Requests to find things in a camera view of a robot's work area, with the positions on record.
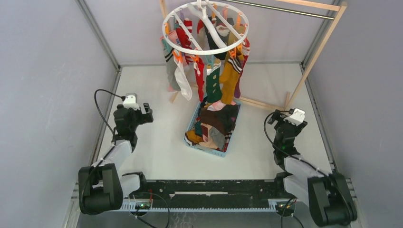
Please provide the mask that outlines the grey beige striped sock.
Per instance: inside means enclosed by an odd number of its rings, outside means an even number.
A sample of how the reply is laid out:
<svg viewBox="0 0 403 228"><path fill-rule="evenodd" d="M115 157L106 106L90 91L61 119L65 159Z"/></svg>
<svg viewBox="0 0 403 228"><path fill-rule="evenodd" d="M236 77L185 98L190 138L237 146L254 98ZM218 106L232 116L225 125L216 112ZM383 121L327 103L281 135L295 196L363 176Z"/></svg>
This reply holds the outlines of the grey beige striped sock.
<svg viewBox="0 0 403 228"><path fill-rule="evenodd" d="M166 73L167 73L167 78L168 82L174 91L180 91L181 88L178 85L175 77L175 70L177 69L177 65L174 61L173 57L173 48L172 47L167 47L164 49L164 58L166 61Z"/></svg>

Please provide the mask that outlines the dark green sock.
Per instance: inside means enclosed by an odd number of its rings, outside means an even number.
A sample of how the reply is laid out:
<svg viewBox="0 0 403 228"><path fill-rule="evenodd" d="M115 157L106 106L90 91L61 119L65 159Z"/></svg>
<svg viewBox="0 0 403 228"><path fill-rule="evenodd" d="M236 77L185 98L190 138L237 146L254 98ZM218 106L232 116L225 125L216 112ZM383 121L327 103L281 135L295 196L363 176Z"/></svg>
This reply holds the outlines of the dark green sock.
<svg viewBox="0 0 403 228"><path fill-rule="evenodd" d="M215 103L219 101L222 97L221 87L220 87L220 70L221 61L215 59L213 65L207 65L206 69L206 93L207 102Z"/></svg>

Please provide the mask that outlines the red santa sock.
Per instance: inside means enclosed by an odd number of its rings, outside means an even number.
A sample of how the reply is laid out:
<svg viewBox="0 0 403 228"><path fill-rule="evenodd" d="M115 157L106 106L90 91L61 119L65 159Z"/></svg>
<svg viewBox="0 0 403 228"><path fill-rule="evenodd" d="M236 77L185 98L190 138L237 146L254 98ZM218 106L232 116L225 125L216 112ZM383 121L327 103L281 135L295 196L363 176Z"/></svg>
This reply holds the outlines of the red santa sock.
<svg viewBox="0 0 403 228"><path fill-rule="evenodd" d="M204 62L200 57L193 60L193 68L195 71L198 97L201 102L204 99Z"/></svg>

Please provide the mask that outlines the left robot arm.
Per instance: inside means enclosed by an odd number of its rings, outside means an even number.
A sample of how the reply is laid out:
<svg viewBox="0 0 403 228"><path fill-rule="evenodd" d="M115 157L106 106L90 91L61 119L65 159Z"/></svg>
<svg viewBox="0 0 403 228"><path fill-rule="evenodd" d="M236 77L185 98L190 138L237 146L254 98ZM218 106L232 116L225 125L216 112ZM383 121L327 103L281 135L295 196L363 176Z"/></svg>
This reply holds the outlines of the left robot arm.
<svg viewBox="0 0 403 228"><path fill-rule="evenodd" d="M114 135L108 151L92 165L79 170L79 206L83 214L97 215L120 209L124 197L131 193L137 198L147 195L149 186L143 172L120 169L135 150L137 127L154 120L148 103L144 103L144 110L119 104L114 111Z"/></svg>

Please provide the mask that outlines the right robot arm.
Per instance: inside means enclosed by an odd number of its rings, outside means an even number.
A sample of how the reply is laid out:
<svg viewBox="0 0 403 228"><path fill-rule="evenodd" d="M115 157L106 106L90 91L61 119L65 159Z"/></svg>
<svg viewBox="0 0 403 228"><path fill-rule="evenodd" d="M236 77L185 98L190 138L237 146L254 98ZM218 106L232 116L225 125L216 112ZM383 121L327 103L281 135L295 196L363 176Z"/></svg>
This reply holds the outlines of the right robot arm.
<svg viewBox="0 0 403 228"><path fill-rule="evenodd" d="M291 194L294 200L302 201L319 227L349 225L357 220L358 212L344 175L322 171L304 159L294 145L306 126L305 111L298 108L275 110L264 120L274 162L283 170L277 176L275 193L282 198Z"/></svg>

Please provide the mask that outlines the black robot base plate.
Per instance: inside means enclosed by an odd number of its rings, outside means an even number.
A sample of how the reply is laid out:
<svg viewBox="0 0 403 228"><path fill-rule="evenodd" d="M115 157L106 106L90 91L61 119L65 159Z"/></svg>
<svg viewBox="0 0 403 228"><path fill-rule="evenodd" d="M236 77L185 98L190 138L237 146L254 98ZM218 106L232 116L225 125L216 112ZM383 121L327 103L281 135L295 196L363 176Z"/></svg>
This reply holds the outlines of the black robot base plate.
<svg viewBox="0 0 403 228"><path fill-rule="evenodd" d="M125 200L152 209L252 211L275 209L292 197L275 180L149 180Z"/></svg>

